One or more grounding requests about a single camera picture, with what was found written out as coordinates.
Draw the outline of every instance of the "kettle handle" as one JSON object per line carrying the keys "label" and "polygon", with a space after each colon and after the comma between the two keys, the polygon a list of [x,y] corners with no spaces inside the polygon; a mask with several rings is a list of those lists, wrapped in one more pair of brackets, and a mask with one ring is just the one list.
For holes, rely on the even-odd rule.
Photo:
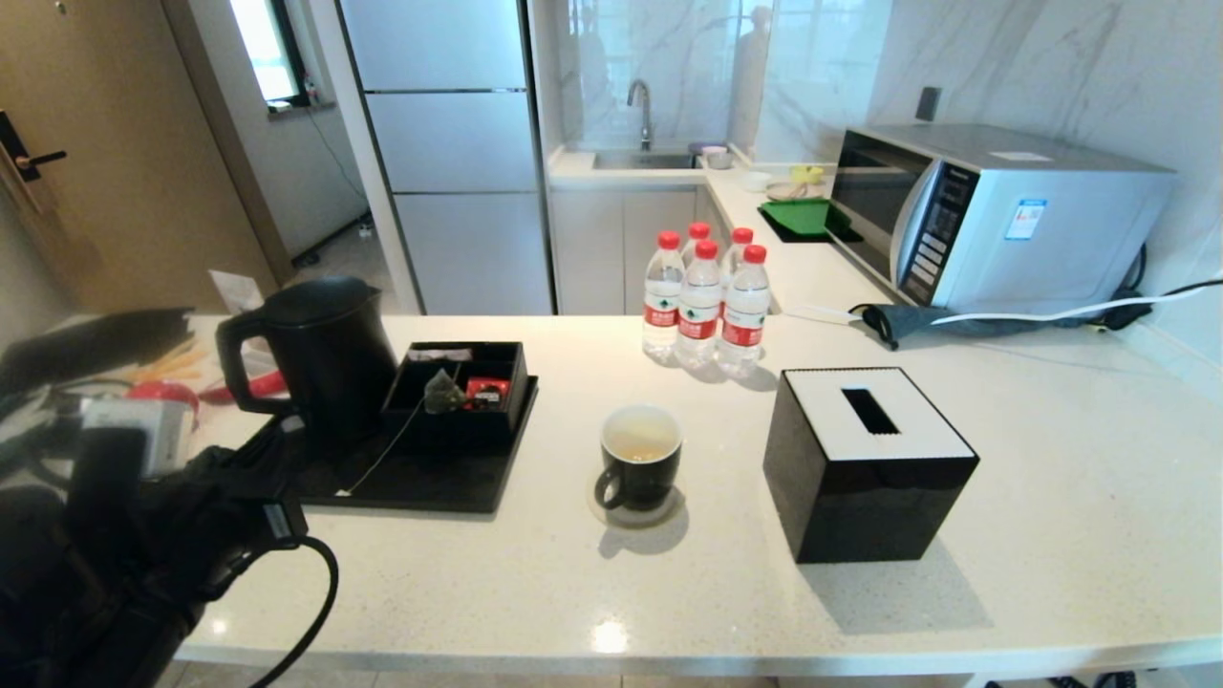
{"label": "kettle handle", "polygon": [[237,408],[257,414],[291,414],[296,409],[290,400],[260,400],[251,393],[251,381],[242,364],[242,342],[263,334],[258,310],[241,313],[216,325],[216,353],[225,374],[225,387],[234,396]]}

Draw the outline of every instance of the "white cable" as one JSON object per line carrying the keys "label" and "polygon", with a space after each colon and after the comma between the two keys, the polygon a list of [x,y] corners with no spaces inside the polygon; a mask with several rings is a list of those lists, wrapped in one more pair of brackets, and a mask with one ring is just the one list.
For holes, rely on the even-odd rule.
{"label": "white cable", "polygon": [[1168,296],[1135,296],[1132,298],[1118,298],[1115,301],[1106,301],[1103,303],[1096,303],[1092,306],[1082,306],[1080,308],[1071,308],[1069,310],[1062,310],[1060,313],[1052,313],[1047,315],[1033,315],[1029,313],[964,313],[959,315],[947,315],[945,318],[938,318],[929,324],[948,324],[951,321],[960,321],[965,319],[1024,319],[1031,321],[1049,321],[1062,318],[1069,318],[1074,315],[1080,315],[1084,313],[1092,313],[1096,310],[1102,310],[1104,308],[1114,308],[1117,306],[1129,306],[1139,303],[1162,303],[1164,301],[1175,301],[1178,298],[1185,298],[1197,293],[1205,286],[1199,286],[1191,291],[1181,291],[1180,293],[1172,293]]}

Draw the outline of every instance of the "refrigerator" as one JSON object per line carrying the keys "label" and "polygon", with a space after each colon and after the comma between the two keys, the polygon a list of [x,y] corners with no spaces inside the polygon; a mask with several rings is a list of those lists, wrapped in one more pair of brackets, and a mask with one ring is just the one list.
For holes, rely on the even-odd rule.
{"label": "refrigerator", "polygon": [[424,312],[554,313],[525,7],[340,9]]}

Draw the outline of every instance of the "black kettle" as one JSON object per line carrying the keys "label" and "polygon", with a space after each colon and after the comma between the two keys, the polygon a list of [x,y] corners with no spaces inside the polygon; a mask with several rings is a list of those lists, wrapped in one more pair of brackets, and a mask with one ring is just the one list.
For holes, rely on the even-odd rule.
{"label": "black kettle", "polygon": [[[290,286],[263,306],[216,328],[225,385],[240,409],[296,414],[329,445],[363,440],[382,429],[382,407],[395,380],[395,357],[378,310],[382,291],[355,276],[325,276]],[[242,341],[268,340],[289,400],[256,398],[242,365]]]}

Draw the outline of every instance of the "microwave oven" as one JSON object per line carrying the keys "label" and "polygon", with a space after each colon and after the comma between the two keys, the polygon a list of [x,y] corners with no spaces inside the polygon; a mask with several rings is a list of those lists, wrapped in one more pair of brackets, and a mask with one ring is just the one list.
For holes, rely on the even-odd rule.
{"label": "microwave oven", "polygon": [[1051,313],[1113,295],[1174,178],[994,126],[850,128],[828,230],[910,303]]}

